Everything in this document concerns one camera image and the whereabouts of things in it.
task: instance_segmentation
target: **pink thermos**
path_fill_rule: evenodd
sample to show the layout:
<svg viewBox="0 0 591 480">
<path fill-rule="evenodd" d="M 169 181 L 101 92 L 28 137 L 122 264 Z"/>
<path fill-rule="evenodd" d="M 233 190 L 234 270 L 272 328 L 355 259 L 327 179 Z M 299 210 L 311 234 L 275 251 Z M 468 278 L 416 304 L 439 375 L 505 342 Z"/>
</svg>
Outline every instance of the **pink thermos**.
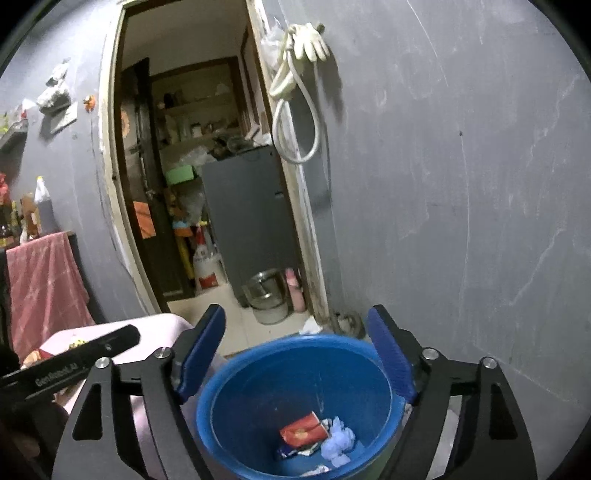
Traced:
<svg viewBox="0 0 591 480">
<path fill-rule="evenodd" d="M 301 292 L 300 283 L 292 268 L 285 269 L 285 279 L 287 280 L 287 287 L 290 289 L 291 302 L 294 306 L 294 312 L 305 312 L 306 302 L 304 295 Z"/>
</svg>

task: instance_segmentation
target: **green box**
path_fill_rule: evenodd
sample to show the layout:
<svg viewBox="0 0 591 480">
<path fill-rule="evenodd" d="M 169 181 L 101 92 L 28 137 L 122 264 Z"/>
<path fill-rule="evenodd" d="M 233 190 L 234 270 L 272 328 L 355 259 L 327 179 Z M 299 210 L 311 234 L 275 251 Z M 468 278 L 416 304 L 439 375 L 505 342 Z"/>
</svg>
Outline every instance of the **green box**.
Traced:
<svg viewBox="0 0 591 480">
<path fill-rule="evenodd" d="M 191 165 L 173 168 L 166 172 L 164 176 L 166 177 L 166 183 L 168 185 L 176 185 L 177 183 L 193 180 L 195 178 L 193 167 Z"/>
</svg>

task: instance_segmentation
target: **blue bucket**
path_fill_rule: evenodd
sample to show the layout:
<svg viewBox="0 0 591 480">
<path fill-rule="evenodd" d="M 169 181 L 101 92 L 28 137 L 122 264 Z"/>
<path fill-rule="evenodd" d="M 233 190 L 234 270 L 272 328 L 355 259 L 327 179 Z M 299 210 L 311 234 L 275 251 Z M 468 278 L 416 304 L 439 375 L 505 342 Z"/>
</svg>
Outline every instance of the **blue bucket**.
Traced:
<svg viewBox="0 0 591 480">
<path fill-rule="evenodd" d="M 279 430 L 311 411 L 338 416 L 357 436 L 351 462 L 335 469 L 320 452 L 276 460 Z M 320 464 L 323 480 L 377 478 L 404 412 L 374 347 L 337 335 L 266 343 L 228 362 L 205 385 L 197 432 L 211 456 L 246 480 L 298 477 Z"/>
</svg>

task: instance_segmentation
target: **gray wall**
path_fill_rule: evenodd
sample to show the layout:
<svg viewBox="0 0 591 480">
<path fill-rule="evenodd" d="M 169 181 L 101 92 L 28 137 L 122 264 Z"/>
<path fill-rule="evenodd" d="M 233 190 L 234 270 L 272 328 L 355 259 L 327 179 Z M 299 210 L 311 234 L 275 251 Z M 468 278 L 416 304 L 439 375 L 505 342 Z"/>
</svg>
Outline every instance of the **gray wall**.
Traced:
<svg viewBox="0 0 591 480">
<path fill-rule="evenodd" d="M 35 100 L 53 67 L 70 57 L 66 82 L 79 102 L 78 120 L 51 137 L 48 119 L 29 111 L 26 143 L 0 154 L 13 199 L 33 192 L 42 175 L 62 230 L 76 233 L 78 265 L 91 295 L 95 321 L 116 321 L 144 315 L 109 218 L 102 177 L 98 108 L 86 113 L 82 100 L 98 95 L 102 49 L 115 16 L 111 0 L 63 0 L 27 36 L 0 78 L 0 111 L 24 98 Z"/>
<path fill-rule="evenodd" d="M 333 306 L 383 303 L 424 345 L 497 357 L 547 476 L 591 410 L 580 64 L 527 0 L 263 3 L 325 23 L 334 55 L 317 76 L 327 140 L 306 166 Z"/>
</svg>

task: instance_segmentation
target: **inner door frame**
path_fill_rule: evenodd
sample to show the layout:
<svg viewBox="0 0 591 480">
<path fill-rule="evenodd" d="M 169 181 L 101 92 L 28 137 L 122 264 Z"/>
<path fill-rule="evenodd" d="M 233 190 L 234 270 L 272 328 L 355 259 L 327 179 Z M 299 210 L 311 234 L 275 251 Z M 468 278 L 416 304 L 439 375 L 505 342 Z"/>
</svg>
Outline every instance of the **inner door frame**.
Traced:
<svg viewBox="0 0 591 480">
<path fill-rule="evenodd" d="M 109 26 L 103 48 L 102 63 L 99 79 L 99 138 L 103 152 L 103 177 L 107 195 L 111 219 L 115 230 L 115 236 L 119 241 L 125 266 L 135 284 L 138 298 L 144 305 L 148 314 L 161 313 L 157 296 L 152 289 L 146 270 L 139 256 L 135 244 L 131 223 L 125 207 L 122 185 L 119 179 L 117 152 L 115 147 L 115 75 L 121 71 L 123 44 L 121 38 L 125 33 L 129 17 L 146 10 L 160 7 L 178 0 L 124 0 L 117 5 L 114 18 Z M 260 61 L 259 41 L 264 34 L 262 25 L 266 24 L 266 18 L 261 18 L 264 13 L 260 2 L 255 7 L 254 0 L 244 0 L 248 10 L 248 28 L 252 33 L 256 45 L 258 57 L 259 77 L 261 86 L 265 87 L 264 99 L 267 107 L 267 117 L 272 118 L 271 112 L 275 103 L 268 96 L 270 77 L 266 68 Z M 309 310 L 321 324 L 329 322 L 329 305 L 324 286 L 320 253 L 316 239 L 316 229 L 311 214 L 310 198 L 306 187 L 306 181 L 301 166 L 288 164 L 281 160 L 282 173 L 287 186 L 288 198 L 293 214 L 298 243 L 301 249 L 304 275 L 308 287 L 311 305 Z"/>
</svg>

